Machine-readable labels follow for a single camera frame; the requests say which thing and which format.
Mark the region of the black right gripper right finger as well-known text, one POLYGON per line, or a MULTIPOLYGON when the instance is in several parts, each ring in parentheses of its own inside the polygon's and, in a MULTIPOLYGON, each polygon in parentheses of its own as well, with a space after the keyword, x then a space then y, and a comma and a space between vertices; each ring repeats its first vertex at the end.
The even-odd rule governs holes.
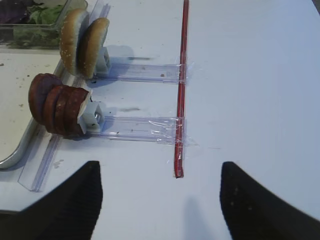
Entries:
POLYGON ((222 164, 219 201, 233 240, 318 240, 319 220, 249 176, 234 162, 222 164))

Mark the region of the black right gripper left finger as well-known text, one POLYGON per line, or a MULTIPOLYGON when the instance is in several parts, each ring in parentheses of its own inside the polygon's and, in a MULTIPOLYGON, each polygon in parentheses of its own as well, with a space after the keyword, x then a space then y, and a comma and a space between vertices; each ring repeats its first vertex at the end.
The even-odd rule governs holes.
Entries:
POLYGON ((101 168, 88 161, 25 209, 0 215, 2 240, 89 240, 103 201, 101 168))

